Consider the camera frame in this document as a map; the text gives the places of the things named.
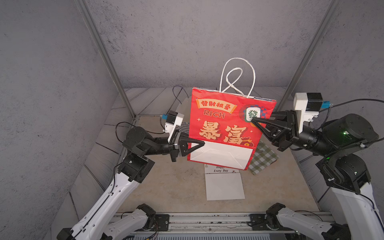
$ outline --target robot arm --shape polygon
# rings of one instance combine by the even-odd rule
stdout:
[[[325,122],[321,131],[303,125],[304,121],[312,122],[312,116],[318,115],[322,104],[319,93],[296,93],[295,110],[274,112],[271,115],[273,120],[253,118],[252,123],[279,151],[295,145],[323,156],[316,166],[340,201],[348,228],[338,224],[314,223],[282,204],[270,208],[273,210],[273,214],[267,214],[270,224],[292,228],[312,239],[342,240],[351,239],[351,236],[355,240],[384,239],[367,166],[360,157],[352,154],[368,148],[379,136],[371,124],[357,114]]]
[[[202,147],[204,141],[191,139],[179,132],[182,114],[170,111],[167,116],[166,132],[169,137],[152,137],[144,128],[131,128],[122,145],[127,148],[127,155],[118,164],[114,180],[90,211],[72,228],[63,228],[58,240],[121,240],[137,229],[151,229],[156,212],[142,204],[130,215],[109,224],[121,204],[143,182],[154,162],[147,155],[170,154],[171,160],[186,156]],[[189,143],[197,143],[189,148]]]

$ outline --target orange banner graphic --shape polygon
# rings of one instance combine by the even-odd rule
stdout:
[[[218,99],[204,98],[198,99],[196,98],[197,107],[200,108],[214,108],[218,110],[223,110],[228,113],[233,113],[237,105],[223,101]]]

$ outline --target metal frame pole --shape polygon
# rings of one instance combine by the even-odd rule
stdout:
[[[323,20],[321,21],[319,27],[316,30],[316,33],[314,34],[311,43],[309,44],[307,50],[305,51],[305,54],[303,58],[301,59],[301,62],[299,66],[296,69],[295,74],[293,75],[291,81],[288,84],[287,89],[284,92],[283,97],[281,98],[281,101],[277,105],[276,111],[280,111],[285,102],[288,100],[289,96],[293,92],[293,90],[296,87],[296,84],[299,82],[300,77],[302,76],[305,68],[307,67],[309,61],[311,60],[313,53],[315,52],[317,46],[319,45],[320,40],[324,36],[327,28],[332,22],[333,17],[338,12],[338,9],[340,7],[341,0],[332,0],[331,4],[328,7],[327,12],[325,13],[325,16]]]
[[[84,22],[87,25],[89,32],[91,33],[92,39],[94,40],[99,50],[101,58],[103,59],[105,65],[107,66],[108,72],[111,75],[112,81],[116,85],[116,88],[121,96],[122,101],[124,102],[125,106],[128,108],[130,115],[133,118],[135,118],[136,117],[135,112],[133,111],[132,106],[129,103],[129,100],[127,98],[127,95],[125,94],[125,91],[121,86],[119,77],[116,73],[115,68],[113,67],[112,61],[109,58],[107,50],[105,49],[105,46],[100,38],[100,35],[96,29],[95,23],[91,17],[91,14],[88,10],[87,5],[85,4],[85,1],[84,0],[74,0],[74,1],[76,2],[76,5],[78,6],[81,15],[83,16]]]

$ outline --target blue connector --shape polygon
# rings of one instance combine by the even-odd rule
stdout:
[[[321,105],[321,108],[329,108],[331,103],[329,101],[324,101],[323,104]]]

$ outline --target checkered bag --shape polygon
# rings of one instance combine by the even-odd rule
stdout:
[[[189,123],[183,122],[181,126],[177,126],[176,129],[179,129],[181,132],[189,134]],[[261,170],[271,165],[275,162],[279,156],[270,149],[263,141],[259,141],[259,144],[256,147],[256,152],[253,155],[251,163],[249,164],[248,170],[251,171],[253,175],[258,174]]]

